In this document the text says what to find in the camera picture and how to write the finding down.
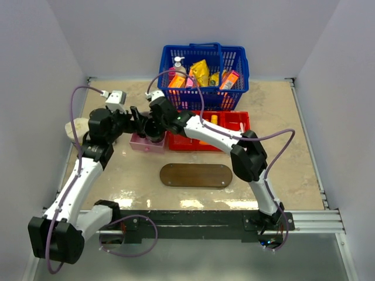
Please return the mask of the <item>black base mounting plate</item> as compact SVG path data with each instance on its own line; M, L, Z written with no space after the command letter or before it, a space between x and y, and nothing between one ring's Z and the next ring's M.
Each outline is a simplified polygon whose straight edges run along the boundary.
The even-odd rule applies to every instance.
M230 239L258 242L270 239L277 230L295 229L291 213L271 222L257 210L121 210L122 223L104 226L100 232L123 234L124 242L143 239Z

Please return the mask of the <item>yellow green packet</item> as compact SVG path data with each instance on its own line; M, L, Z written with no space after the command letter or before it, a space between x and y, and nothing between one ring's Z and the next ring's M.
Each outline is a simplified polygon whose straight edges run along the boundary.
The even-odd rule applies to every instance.
M220 73L219 71L216 73L213 73L209 78L209 86L210 87L219 86L220 80L222 79L223 74L224 73Z

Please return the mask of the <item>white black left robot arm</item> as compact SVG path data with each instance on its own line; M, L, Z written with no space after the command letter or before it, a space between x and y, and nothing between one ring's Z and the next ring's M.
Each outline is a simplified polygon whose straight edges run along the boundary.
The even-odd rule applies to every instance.
M99 108L90 113L89 130L63 190L42 217L32 217L28 223L35 257L74 264L96 231L120 226L120 207L113 201L99 200L86 215L80 217L79 213L114 153L114 142L123 133L140 132L141 119L135 106L124 112Z

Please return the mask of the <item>orange box in basket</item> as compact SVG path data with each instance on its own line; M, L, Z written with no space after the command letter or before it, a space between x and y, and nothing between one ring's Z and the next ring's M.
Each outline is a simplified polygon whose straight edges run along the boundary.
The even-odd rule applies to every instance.
M239 79L239 73L235 70L224 70L222 76L221 76L221 85L219 87L220 90L230 90L232 89L233 85L237 82Z

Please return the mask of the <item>pink small box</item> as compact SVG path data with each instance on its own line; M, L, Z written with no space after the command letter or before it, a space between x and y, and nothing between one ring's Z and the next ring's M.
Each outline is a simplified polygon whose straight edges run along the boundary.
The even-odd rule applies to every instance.
M186 84L185 84L185 87L186 88L193 88L195 85L195 78L193 75L189 76L187 79L186 79Z

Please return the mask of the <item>yellow snack bag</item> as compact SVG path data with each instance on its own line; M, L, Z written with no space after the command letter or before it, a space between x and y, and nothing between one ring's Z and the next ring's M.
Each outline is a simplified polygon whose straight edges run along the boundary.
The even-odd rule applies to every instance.
M210 71L205 59L194 63L190 69L201 87L209 86Z

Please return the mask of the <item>orange carton left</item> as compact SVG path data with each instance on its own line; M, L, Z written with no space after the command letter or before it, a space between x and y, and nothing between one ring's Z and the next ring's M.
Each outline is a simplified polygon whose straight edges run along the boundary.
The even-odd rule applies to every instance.
M168 87L169 88L184 88L186 83L186 78L175 75L173 79L170 81Z

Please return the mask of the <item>pink drawer box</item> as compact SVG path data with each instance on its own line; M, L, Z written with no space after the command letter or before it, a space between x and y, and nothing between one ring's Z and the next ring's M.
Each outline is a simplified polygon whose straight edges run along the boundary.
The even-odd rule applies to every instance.
M129 144L132 150L137 150L147 153L164 153L165 151L166 137L158 143L151 142L147 138L141 138L138 134L133 133Z

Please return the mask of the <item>cream tissue roll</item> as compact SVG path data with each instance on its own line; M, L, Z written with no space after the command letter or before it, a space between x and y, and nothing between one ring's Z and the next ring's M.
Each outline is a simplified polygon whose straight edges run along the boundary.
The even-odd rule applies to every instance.
M73 122L74 122L74 127L75 127L75 130L76 130L76 135L77 135L79 144L82 144L84 135L89 131L88 119L87 118L75 118ZM65 131L66 131L67 137L73 143L75 143L76 141L75 141L75 138L74 138L73 128L71 126L71 122L68 122L67 124L65 124Z

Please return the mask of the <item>dark green mug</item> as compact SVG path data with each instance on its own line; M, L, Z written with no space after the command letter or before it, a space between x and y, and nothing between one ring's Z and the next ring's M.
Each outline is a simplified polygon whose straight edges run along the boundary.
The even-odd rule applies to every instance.
M148 119L144 125L144 134L152 143L162 142L165 138L165 132L159 129L153 119Z

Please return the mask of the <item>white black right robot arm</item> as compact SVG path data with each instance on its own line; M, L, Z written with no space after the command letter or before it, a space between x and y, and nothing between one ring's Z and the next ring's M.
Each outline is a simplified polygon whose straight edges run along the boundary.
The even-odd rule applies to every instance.
M264 228L274 230L282 223L284 206L268 179L267 153L255 132L232 131L203 120L192 111L179 112L164 96L148 98L158 128L174 135L208 143L231 159L232 171L248 183L261 213Z

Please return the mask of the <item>blue plastic shopping basket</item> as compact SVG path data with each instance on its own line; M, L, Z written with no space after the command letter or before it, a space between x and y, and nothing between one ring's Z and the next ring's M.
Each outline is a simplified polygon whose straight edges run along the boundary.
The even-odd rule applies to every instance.
M177 109L234 110L249 90L245 48L201 43L163 48L158 88Z

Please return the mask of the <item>red three-compartment bin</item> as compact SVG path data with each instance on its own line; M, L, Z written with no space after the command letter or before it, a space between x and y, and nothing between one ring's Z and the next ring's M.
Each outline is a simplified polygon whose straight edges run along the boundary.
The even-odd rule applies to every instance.
M242 122L245 127L245 131L251 129L250 118L248 112L243 111L204 111L203 119L210 121L212 115L219 116L219 126L232 131L240 131L240 123ZM215 148L208 143L205 143L196 139L185 138L181 135L174 135L168 132L168 148L173 151L184 151L184 152L219 152L218 148Z

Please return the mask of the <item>aluminium frame rail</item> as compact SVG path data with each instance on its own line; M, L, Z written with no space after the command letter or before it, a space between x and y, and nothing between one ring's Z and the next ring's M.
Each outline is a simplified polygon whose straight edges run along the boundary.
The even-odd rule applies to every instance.
M339 210L291 211L295 229L301 234L343 234L345 227Z

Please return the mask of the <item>white pump lotion bottle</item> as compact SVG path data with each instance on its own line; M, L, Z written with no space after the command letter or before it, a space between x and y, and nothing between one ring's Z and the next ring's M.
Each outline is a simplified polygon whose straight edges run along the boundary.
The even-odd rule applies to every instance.
M180 57L180 56L174 57L173 58L173 60L174 60L173 69L175 71L175 75L176 76L179 76L179 77L182 77L182 78L186 78L186 69L182 65L182 60L183 59L184 59L184 57Z

